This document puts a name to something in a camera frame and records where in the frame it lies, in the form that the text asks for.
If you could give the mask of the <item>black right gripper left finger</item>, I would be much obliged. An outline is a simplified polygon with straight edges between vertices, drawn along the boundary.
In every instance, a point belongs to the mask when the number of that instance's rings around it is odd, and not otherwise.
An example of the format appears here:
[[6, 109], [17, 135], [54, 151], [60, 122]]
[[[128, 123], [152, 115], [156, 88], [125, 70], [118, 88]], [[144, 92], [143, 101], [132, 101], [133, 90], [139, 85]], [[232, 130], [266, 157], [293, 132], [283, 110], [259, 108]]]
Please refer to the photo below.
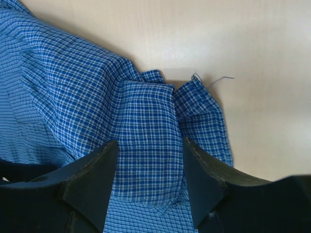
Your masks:
[[60, 168], [1, 160], [1, 232], [101, 233], [117, 159], [111, 140]]

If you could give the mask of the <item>blue checked long sleeve shirt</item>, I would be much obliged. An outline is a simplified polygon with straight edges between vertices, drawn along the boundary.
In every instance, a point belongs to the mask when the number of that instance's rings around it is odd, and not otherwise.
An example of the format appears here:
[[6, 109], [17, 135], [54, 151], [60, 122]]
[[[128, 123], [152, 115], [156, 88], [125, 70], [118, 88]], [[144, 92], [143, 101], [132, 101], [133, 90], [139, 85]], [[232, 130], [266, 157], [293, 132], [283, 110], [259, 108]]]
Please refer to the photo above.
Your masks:
[[192, 233], [182, 139], [233, 165], [223, 113], [193, 77], [158, 70], [0, 3], [0, 156], [67, 165], [115, 139], [119, 160], [106, 233]]

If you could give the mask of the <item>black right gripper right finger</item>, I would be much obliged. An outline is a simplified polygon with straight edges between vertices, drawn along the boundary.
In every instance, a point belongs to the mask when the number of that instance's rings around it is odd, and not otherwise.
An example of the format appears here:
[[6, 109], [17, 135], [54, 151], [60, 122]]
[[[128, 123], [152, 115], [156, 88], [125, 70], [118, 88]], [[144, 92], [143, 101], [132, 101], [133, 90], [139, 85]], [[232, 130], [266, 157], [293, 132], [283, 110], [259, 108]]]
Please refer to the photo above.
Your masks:
[[277, 181], [243, 173], [183, 140], [192, 221], [201, 233], [308, 233], [311, 177]]

